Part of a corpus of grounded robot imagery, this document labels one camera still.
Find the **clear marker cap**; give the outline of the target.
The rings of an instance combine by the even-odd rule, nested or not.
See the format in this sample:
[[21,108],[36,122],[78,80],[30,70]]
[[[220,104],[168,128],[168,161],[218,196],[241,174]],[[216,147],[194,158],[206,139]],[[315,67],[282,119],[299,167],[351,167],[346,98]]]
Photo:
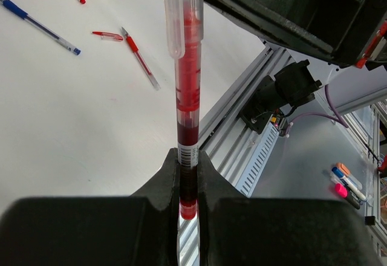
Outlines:
[[203,40],[204,0],[164,0],[170,56],[181,59],[186,45]]

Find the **red pen cap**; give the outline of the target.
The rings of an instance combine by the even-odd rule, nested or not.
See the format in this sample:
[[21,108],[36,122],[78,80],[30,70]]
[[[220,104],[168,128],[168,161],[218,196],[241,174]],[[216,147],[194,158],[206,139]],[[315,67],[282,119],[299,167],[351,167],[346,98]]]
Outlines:
[[92,31],[91,33],[94,35],[100,36],[102,39],[105,39],[105,40],[111,40],[116,42],[123,41],[123,37],[116,33],[110,33],[105,31]]

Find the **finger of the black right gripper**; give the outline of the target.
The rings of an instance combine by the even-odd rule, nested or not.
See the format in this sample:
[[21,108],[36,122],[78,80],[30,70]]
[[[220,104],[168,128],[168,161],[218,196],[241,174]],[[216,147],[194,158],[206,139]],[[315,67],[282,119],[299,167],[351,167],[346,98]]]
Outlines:
[[243,29],[328,63],[386,63],[386,0],[205,1]]

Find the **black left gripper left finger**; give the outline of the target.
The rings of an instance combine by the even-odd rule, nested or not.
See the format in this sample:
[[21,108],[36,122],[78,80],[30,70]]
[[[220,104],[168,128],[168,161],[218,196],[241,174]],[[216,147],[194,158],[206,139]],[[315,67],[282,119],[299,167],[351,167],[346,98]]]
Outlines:
[[1,217],[2,265],[177,265],[177,150],[129,196],[39,196]]

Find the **red marker pen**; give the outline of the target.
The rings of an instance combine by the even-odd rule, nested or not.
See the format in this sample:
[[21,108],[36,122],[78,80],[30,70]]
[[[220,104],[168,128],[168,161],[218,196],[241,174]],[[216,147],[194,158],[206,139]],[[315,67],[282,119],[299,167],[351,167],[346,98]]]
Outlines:
[[175,62],[180,215],[191,220],[197,213],[203,8],[185,3],[183,24],[184,56]]

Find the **blue ballpoint pen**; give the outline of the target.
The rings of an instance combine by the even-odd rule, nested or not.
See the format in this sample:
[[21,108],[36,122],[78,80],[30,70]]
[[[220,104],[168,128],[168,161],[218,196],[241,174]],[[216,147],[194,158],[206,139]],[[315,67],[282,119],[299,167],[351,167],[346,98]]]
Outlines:
[[81,53],[81,50],[79,48],[77,48],[76,46],[74,46],[73,44],[71,44],[61,36],[59,36],[57,33],[53,32],[52,30],[50,30],[49,28],[47,28],[46,26],[44,26],[43,24],[41,24],[40,22],[32,18],[27,12],[25,12],[23,9],[18,7],[11,0],[1,0],[1,5],[11,13],[16,15],[17,17],[28,22],[38,30],[42,31],[43,33],[51,37],[55,42],[57,42],[59,45],[64,47],[67,51],[70,51],[76,56],[78,56]]

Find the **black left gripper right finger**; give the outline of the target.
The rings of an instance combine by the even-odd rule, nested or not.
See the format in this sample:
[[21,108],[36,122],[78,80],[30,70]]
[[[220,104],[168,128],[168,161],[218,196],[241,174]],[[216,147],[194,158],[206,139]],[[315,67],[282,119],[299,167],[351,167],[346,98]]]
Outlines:
[[200,152],[201,265],[380,265],[362,219],[320,199],[248,198]]

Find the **red gel pen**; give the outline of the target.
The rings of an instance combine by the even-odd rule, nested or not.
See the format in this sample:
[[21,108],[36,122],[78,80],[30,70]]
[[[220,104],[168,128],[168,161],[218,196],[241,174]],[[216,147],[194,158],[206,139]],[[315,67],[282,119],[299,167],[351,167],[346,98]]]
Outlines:
[[136,43],[134,42],[131,35],[123,27],[121,27],[121,29],[122,29],[123,37],[125,38],[126,43],[129,45],[129,48],[131,49],[132,53],[137,58],[139,64],[141,65],[141,67],[142,67],[143,71],[145,72],[147,78],[149,79],[150,83],[152,84],[154,89],[158,91],[160,89],[160,85],[157,82],[156,78],[154,77],[152,71],[149,69],[148,65],[146,64],[144,58],[140,54],[140,51],[139,51]]

